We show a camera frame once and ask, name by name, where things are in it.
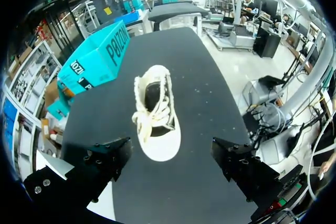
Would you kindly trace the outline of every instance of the person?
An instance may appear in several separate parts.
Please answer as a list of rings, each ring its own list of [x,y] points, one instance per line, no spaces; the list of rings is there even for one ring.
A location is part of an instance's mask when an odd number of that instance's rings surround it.
[[[336,162],[336,152],[330,156],[328,161],[322,163],[319,171],[319,176],[325,174],[335,162]]]
[[[285,26],[289,25],[289,15],[284,14],[282,20],[280,15],[277,15],[274,18],[274,27],[277,28],[279,31],[279,35],[281,37],[281,43],[285,41],[289,36],[287,30],[285,29]]]
[[[242,8],[249,8],[253,10],[255,8],[255,4],[253,3],[252,0],[245,0],[244,3],[242,4]],[[240,23],[244,24],[247,21],[252,20],[254,17],[254,14],[246,13],[243,12],[242,15],[240,16]]]

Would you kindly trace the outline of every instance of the screw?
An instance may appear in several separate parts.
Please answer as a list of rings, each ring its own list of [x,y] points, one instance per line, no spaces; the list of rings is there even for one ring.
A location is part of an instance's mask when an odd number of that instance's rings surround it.
[[[48,179],[43,180],[43,185],[44,186],[49,186],[50,185],[50,180],[48,180]]]
[[[37,186],[37,187],[34,188],[34,192],[35,192],[36,194],[39,194],[39,193],[42,192],[42,188],[41,188],[40,186]]]

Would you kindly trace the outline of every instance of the desk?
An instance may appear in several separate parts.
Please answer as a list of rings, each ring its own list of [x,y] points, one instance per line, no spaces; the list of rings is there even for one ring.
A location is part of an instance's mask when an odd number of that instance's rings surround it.
[[[138,20],[126,24],[127,30],[130,30],[130,29],[133,29],[133,28],[136,28],[136,27],[140,26],[142,28],[144,34],[152,32],[151,24],[148,21],[148,16],[149,16],[149,10],[146,9],[146,10],[142,11]],[[114,23],[114,19],[102,24],[101,26],[99,26],[95,30],[95,32],[99,31],[99,30],[101,30],[101,29],[103,29],[103,28],[105,28],[109,25],[112,25],[113,23]]]
[[[197,7],[191,3],[175,3],[155,6],[149,14],[148,20],[154,22],[154,31],[159,31],[160,22],[178,15],[192,13],[200,13],[202,16],[208,15],[207,10]],[[202,27],[201,18],[197,19],[197,27]]]
[[[250,14],[250,15],[254,15],[254,16],[257,16],[257,15],[258,15],[257,13],[253,13],[253,12],[251,12],[250,10],[243,9],[243,8],[241,9],[241,11],[244,12],[244,13],[248,13],[248,14]],[[272,21],[271,19],[266,18],[266,17],[264,17],[264,16],[260,16],[258,19],[259,19],[260,21],[262,21],[262,22],[266,22],[266,23],[269,23],[269,24],[273,24],[273,21]]]
[[[171,72],[182,141],[178,154],[154,162],[141,150],[134,77],[152,65]],[[215,61],[190,28],[131,38],[118,78],[75,96],[64,132],[62,158],[82,162],[86,147],[132,138],[133,155],[113,183],[114,212],[122,223],[248,223],[256,210],[211,157],[213,136],[249,141],[244,121]]]

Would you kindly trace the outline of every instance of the sneaker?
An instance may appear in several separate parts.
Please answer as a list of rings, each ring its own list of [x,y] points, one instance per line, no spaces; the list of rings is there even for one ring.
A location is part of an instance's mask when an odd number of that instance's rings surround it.
[[[143,152],[154,161],[172,159],[180,149],[181,130],[169,70],[160,65],[151,67],[143,77],[135,78],[134,93],[137,111],[132,121]]]

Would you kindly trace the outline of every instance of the shoelace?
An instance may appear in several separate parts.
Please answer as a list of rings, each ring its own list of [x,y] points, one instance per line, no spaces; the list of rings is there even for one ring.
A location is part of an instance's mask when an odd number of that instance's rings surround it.
[[[170,113],[169,98],[167,96],[155,106],[152,112],[147,110],[135,112],[132,121],[137,125],[139,138],[146,142],[152,134],[152,127],[163,126],[173,130],[174,127],[168,124]]]

